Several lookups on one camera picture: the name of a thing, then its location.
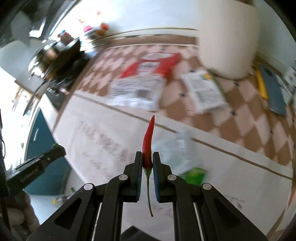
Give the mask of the red chili pepper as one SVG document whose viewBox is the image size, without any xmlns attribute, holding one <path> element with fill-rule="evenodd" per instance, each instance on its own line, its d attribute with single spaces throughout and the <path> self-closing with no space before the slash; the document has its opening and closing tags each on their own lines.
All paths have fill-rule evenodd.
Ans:
<svg viewBox="0 0 296 241">
<path fill-rule="evenodd" d="M 144 135 L 144 139 L 142 142 L 142 168 L 144 170 L 146 180 L 147 180 L 147 202 L 149 207 L 149 212 L 151 217 L 153 217 L 152 213 L 152 207 L 151 207 L 151 200 L 150 200 L 150 194 L 149 194 L 149 179 L 152 173 L 152 136 L 154 132 L 154 122 L 155 122 L 155 116 L 153 115 L 151 117 L 151 120 L 149 122 L 149 125 L 147 127 L 147 130 Z"/>
</svg>

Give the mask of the white green medicine box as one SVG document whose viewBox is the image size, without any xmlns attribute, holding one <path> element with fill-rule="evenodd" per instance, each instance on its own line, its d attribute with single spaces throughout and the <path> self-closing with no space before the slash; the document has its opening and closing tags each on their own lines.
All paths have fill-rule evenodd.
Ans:
<svg viewBox="0 0 296 241">
<path fill-rule="evenodd" d="M 227 108 L 228 102 L 213 75 L 205 69 L 181 75 L 197 114 Z"/>
</svg>

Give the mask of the red white sugar bag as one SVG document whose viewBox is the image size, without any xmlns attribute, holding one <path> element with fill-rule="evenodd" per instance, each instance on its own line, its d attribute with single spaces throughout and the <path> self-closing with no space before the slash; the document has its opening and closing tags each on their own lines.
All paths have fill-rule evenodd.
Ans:
<svg viewBox="0 0 296 241">
<path fill-rule="evenodd" d="M 108 104 L 158 110 L 167 79 L 180 59 L 179 53 L 161 52 L 139 58 L 123 71 L 120 78 L 111 81 Z"/>
</svg>

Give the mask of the teal cabinet door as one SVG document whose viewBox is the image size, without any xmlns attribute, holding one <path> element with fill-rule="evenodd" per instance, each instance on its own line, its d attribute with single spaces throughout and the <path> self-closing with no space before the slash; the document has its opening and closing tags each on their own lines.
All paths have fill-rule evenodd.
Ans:
<svg viewBox="0 0 296 241">
<path fill-rule="evenodd" d="M 30 195 L 58 196 L 65 192 L 66 182 L 70 172 L 70 165 L 65 157 L 52 160 L 56 155 L 49 155 L 55 139 L 41 110 L 38 110 L 30 129 L 25 160 L 43 156 L 34 174 L 38 175 L 25 191 Z"/>
</svg>

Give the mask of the green white packet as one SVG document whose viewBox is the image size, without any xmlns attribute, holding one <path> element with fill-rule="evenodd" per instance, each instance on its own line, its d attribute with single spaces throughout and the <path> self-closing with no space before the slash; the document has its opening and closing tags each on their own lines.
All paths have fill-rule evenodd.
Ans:
<svg viewBox="0 0 296 241">
<path fill-rule="evenodd" d="M 181 174 L 181 177 L 189 184 L 200 186 L 203 184 L 207 172 L 203 168 L 192 168 L 188 172 Z"/>
</svg>

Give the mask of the white crumpled wrapper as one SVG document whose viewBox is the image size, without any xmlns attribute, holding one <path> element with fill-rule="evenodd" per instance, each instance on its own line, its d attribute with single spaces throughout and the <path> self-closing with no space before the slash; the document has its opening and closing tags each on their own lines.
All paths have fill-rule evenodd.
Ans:
<svg viewBox="0 0 296 241">
<path fill-rule="evenodd" d="M 173 174 L 181 175 L 194 168 L 194 149 L 186 132 L 157 141 L 152 150 L 159 152 L 161 162 L 169 165 Z"/>
</svg>

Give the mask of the checkered beige tablecloth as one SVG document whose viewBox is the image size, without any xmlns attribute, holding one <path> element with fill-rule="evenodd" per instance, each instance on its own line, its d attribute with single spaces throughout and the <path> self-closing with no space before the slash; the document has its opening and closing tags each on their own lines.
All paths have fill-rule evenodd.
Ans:
<svg viewBox="0 0 296 241">
<path fill-rule="evenodd" d="M 151 118 L 152 150 L 176 175 L 204 171 L 268 238 L 295 214 L 295 112 L 273 113 L 253 74 L 216 78 L 226 106 L 197 113 L 203 71 L 193 45 L 107 48 L 77 80 L 54 128 L 67 160 L 85 182 L 99 185 L 123 172 L 142 149 Z"/>
</svg>

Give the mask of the black stove with pots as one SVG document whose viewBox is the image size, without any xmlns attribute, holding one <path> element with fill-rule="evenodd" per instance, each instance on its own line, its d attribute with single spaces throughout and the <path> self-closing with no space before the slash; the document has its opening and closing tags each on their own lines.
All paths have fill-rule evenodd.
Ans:
<svg viewBox="0 0 296 241">
<path fill-rule="evenodd" d="M 75 38 L 69 44 L 53 42 L 41 47 L 28 67 L 29 79 L 37 77 L 41 84 L 33 92 L 23 112 L 32 109 L 37 95 L 45 94 L 56 110 L 60 110 L 74 81 L 90 59 L 97 55 L 97 49 L 81 50 L 81 41 Z"/>
</svg>

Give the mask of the white printed packet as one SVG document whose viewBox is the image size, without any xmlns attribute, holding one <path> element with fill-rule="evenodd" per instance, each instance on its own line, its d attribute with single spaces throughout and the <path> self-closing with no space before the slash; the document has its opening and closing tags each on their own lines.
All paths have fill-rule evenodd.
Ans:
<svg viewBox="0 0 296 241">
<path fill-rule="evenodd" d="M 295 68 L 290 66 L 282 77 L 277 76 L 285 105 L 288 105 L 295 93 Z"/>
</svg>

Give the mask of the colourful toys on counter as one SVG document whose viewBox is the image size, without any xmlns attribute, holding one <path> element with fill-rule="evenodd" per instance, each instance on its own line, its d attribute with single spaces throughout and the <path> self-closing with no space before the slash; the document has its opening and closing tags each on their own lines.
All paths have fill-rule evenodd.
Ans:
<svg viewBox="0 0 296 241">
<path fill-rule="evenodd" d="M 109 25 L 107 23 L 101 23 L 98 27 L 92 27 L 90 25 L 86 25 L 83 27 L 83 33 L 79 35 L 79 37 L 84 37 L 86 39 L 90 40 L 96 40 L 102 37 L 106 36 L 106 32 L 109 30 Z M 76 37 L 70 35 L 68 32 L 65 30 L 62 30 L 57 37 L 62 41 L 62 42 L 67 42 L 70 40 L 75 39 Z"/>
</svg>

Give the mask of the yellow cloth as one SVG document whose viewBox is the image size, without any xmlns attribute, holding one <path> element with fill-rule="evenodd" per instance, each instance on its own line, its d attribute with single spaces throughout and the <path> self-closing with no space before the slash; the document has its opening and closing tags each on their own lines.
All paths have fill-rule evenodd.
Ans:
<svg viewBox="0 0 296 241">
<path fill-rule="evenodd" d="M 257 80 L 259 93 L 260 93 L 261 97 L 264 100 L 268 100 L 268 94 L 267 94 L 267 90 L 266 90 L 266 87 L 265 87 L 265 82 L 264 82 L 264 80 L 262 78 L 261 72 L 260 72 L 257 65 L 254 65 L 253 68 L 254 68 L 254 73 L 255 73 L 255 76 L 256 76 L 256 80 Z"/>
</svg>

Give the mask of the large cream cylindrical container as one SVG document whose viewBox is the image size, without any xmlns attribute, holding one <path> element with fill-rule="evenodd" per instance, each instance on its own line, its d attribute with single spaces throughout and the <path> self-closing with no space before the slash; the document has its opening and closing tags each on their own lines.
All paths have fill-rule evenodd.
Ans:
<svg viewBox="0 0 296 241">
<path fill-rule="evenodd" d="M 255 6 L 241 1 L 200 1 L 199 58 L 226 79 L 242 79 L 258 49 L 260 23 Z"/>
</svg>

